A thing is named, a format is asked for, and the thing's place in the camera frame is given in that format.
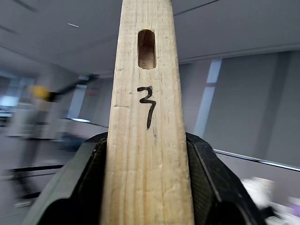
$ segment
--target wooden board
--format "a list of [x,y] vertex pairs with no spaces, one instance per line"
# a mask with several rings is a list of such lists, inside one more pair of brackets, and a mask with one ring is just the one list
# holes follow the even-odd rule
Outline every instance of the wooden board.
[[123,0],[102,225],[194,223],[170,0]]

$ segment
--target handwritten number 3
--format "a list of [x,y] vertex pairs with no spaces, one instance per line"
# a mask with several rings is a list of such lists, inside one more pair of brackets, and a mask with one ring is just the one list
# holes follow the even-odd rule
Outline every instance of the handwritten number 3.
[[147,118],[147,129],[149,129],[150,125],[151,125],[153,110],[156,106],[156,101],[148,100],[152,96],[152,87],[151,86],[137,88],[137,91],[143,91],[143,90],[148,91],[148,95],[146,97],[141,98],[140,103],[145,103],[145,104],[150,103],[150,104],[152,104],[150,109],[149,109],[148,118]]

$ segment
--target yellow object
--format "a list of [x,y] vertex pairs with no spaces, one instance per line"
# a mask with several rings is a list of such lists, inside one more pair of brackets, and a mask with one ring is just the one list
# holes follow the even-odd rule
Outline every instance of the yellow object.
[[31,87],[31,93],[36,98],[46,99],[49,96],[49,90],[44,86],[34,85]]

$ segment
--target rectangular slot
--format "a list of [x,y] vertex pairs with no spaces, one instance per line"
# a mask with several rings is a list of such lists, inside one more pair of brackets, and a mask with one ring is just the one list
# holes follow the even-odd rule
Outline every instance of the rectangular slot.
[[155,34],[151,30],[142,30],[137,37],[138,65],[142,69],[156,67]]

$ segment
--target ceiling light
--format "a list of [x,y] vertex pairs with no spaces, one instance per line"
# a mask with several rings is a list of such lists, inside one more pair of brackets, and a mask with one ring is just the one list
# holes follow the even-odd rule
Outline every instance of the ceiling light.
[[72,24],[72,23],[68,23],[68,25],[72,26],[72,27],[79,27],[78,25]]

